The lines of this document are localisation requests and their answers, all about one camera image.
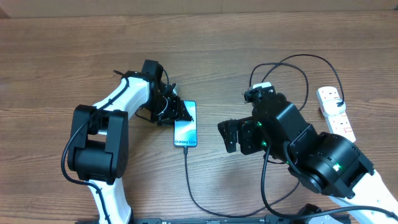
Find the blue Galaxy smartphone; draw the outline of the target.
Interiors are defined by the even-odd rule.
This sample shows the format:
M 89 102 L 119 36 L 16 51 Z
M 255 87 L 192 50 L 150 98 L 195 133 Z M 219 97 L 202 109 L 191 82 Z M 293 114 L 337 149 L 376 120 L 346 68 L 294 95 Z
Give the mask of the blue Galaxy smartphone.
M 197 104 L 194 101 L 184 101 L 185 107 L 192 117 L 191 121 L 176 121 L 174 126 L 174 146 L 196 147 L 197 139 Z

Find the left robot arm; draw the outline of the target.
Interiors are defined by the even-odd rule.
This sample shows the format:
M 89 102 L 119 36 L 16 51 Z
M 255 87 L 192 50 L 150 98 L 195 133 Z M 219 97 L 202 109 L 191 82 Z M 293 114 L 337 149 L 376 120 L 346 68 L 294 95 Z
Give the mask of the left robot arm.
M 145 60 L 141 71 L 122 73 L 120 85 L 105 99 L 78 105 L 73 112 L 61 170 L 68 181 L 89 187 L 97 223 L 134 222 L 122 180 L 129 160 L 129 119 L 145 108 L 148 122 L 159 126 L 196 121 L 178 96 L 178 85 L 162 81 L 165 74 L 158 61 Z

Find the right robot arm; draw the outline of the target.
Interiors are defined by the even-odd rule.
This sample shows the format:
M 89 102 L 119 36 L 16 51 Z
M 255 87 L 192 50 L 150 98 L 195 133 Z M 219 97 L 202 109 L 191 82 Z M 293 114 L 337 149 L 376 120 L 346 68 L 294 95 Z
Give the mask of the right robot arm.
M 288 165 L 291 175 L 316 194 L 358 200 L 359 187 L 376 177 L 372 162 L 347 138 L 317 133 L 281 93 L 244 94 L 252 115 L 218 124 L 226 150 L 244 155 L 265 151 Z

